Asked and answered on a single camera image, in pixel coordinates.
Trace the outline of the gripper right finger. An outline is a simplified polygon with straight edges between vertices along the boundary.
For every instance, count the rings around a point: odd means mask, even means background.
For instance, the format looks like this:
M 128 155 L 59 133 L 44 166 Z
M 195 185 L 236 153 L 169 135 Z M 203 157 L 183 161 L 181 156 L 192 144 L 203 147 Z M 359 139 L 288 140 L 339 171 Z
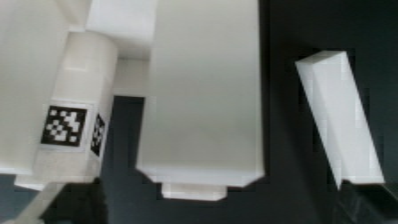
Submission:
M 398 224 L 398 197 L 384 184 L 343 181 L 332 224 Z

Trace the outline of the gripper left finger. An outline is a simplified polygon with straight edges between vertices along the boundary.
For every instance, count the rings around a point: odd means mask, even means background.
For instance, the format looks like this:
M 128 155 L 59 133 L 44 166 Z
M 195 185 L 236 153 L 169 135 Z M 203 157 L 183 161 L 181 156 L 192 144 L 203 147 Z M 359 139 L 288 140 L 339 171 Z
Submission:
M 52 182 L 23 209 L 14 224 L 108 224 L 101 180 Z

